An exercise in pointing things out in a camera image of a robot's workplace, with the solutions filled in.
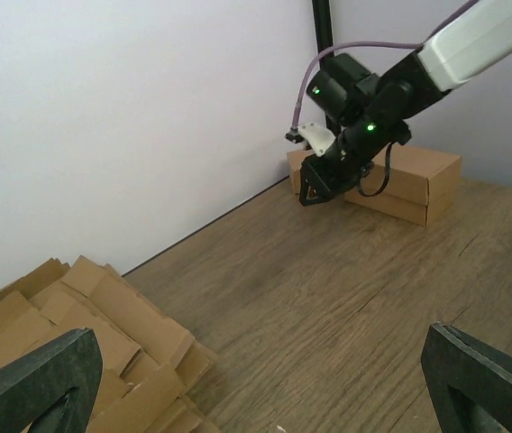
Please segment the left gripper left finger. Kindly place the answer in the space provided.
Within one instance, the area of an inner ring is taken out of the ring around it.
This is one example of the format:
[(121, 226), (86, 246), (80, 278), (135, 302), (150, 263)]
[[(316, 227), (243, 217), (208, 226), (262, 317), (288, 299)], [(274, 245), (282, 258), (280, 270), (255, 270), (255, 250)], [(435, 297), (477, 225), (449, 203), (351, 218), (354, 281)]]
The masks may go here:
[(84, 432), (103, 358), (91, 328), (65, 332), (0, 368), (0, 432)]

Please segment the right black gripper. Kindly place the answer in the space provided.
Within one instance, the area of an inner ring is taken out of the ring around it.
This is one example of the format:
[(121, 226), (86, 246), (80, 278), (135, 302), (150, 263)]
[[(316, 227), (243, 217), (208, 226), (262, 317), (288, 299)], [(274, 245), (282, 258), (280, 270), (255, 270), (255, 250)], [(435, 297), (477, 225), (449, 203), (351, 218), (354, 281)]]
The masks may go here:
[(342, 130), (323, 157), (306, 157), (300, 168), (299, 202), (303, 207), (326, 203), (334, 194), (358, 186), (370, 172), (387, 138), (376, 130)]

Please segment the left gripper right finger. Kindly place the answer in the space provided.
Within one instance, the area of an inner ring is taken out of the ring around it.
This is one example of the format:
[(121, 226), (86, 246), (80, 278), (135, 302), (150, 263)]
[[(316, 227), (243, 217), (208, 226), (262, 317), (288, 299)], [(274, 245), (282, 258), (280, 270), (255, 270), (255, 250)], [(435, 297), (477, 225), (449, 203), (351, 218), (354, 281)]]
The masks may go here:
[(421, 366), (441, 431), (512, 432), (511, 356), (434, 323)]

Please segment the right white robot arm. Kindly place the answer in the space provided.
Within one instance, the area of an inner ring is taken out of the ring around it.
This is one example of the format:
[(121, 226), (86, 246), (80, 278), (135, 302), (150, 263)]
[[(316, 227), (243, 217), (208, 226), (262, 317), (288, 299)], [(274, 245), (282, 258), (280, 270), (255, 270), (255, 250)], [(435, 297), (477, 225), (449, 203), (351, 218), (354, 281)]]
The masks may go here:
[(419, 43), (378, 41), (407, 56), (378, 75), (345, 53), (348, 43), (320, 51), (300, 84), (285, 137), (312, 150), (299, 176), (303, 206), (362, 186), (380, 153), (411, 138), (407, 119), (438, 103), (512, 54), (512, 1), (468, 1)]

